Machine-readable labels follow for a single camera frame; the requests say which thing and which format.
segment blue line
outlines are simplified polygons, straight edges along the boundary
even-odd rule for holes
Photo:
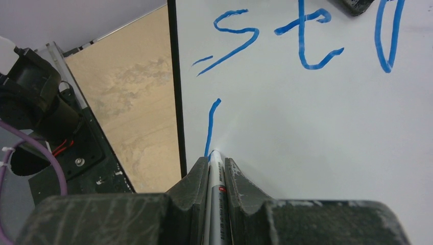
[[[376,44],[376,51],[377,51],[377,56],[379,58],[380,66],[382,66],[382,69],[386,73],[390,73],[394,66],[395,55],[397,53],[398,31],[400,29],[400,19],[401,19],[401,13],[403,12],[404,0],[398,0],[397,7],[395,8],[393,32],[391,38],[391,49],[390,49],[390,56],[388,57],[388,60],[385,59],[385,55],[383,54],[382,41],[380,39],[383,11],[385,10],[386,4],[387,4],[387,0],[380,0],[379,8],[377,9],[376,27],[374,30],[374,42]]]
[[[212,139],[212,128],[213,128],[213,114],[215,113],[215,109],[220,105],[221,99],[218,98],[210,108],[209,111],[209,126],[207,128],[207,139],[206,139],[206,147],[204,149],[204,156],[208,156],[210,140]]]
[[[299,59],[301,60],[302,66],[305,69],[317,70],[323,68],[334,56],[340,55],[344,48],[339,50],[333,50],[329,52],[328,55],[323,58],[323,60],[316,65],[309,65],[307,59],[305,58],[305,7],[304,0],[299,0]]]
[[[201,71],[198,75],[200,76],[201,74],[207,72],[208,70],[214,68],[215,66],[217,66],[218,64],[220,64],[221,62],[227,60],[228,58],[232,57],[233,55],[235,55],[236,53],[238,53],[239,51],[242,51],[244,49],[246,49],[248,46],[250,46],[253,42],[255,42],[255,40],[258,37],[259,34],[259,30],[257,28],[243,28],[240,30],[233,30],[233,29],[228,29],[228,28],[220,28],[218,27],[218,22],[220,22],[221,20],[223,20],[224,18],[227,18],[231,15],[238,15],[238,14],[243,14],[248,12],[248,9],[240,9],[240,10],[230,10],[225,12],[224,14],[222,14],[220,17],[216,18],[216,20],[213,22],[213,26],[220,32],[229,32],[229,33],[236,33],[236,34],[242,34],[242,33],[246,33],[246,32],[253,32],[253,36],[246,41],[244,44],[242,44],[241,46],[235,48],[233,51],[231,51],[230,53],[228,53],[227,55],[225,55],[224,57],[220,58],[219,60],[215,61],[213,64],[211,64],[210,66],[208,66],[207,68],[205,68],[203,71]]]
[[[212,58],[213,58],[213,55],[208,56],[208,57],[205,57],[205,58],[203,58],[203,59],[200,59],[200,60],[194,62],[192,66],[194,66],[194,65],[197,64],[197,63],[200,63],[200,62],[202,62],[202,61],[205,61],[205,60],[208,60],[208,59],[212,59]]]
[[[323,16],[323,18],[316,20],[319,23],[328,23],[331,21],[331,14],[325,10],[325,9],[318,9],[316,12],[311,13],[311,14],[307,14],[305,16],[305,20],[312,20],[312,19],[316,19],[319,18],[320,16]],[[277,36],[283,35],[284,33],[290,31],[293,27],[298,26],[299,25],[299,19],[295,19],[294,21],[290,22],[287,26],[283,26],[280,28],[277,28],[274,30],[274,33]]]

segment black border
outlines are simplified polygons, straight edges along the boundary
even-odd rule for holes
[[[182,89],[180,82],[179,43],[177,39],[176,0],[167,0],[169,9],[170,44],[172,48],[173,83],[175,90],[177,139],[179,144],[180,174],[186,176],[185,133],[183,131]]]

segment marker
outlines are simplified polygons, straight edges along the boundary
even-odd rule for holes
[[[203,245],[232,244],[224,165],[217,150],[210,153]]]

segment wall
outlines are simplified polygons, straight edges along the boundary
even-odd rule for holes
[[[163,6],[165,0],[5,0],[0,36],[19,47],[55,41],[66,52]]]

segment screw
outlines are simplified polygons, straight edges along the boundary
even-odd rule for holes
[[[84,159],[83,159],[83,158],[77,158],[77,159],[75,159],[75,164],[76,164],[78,167],[83,166],[83,165],[84,165]]]

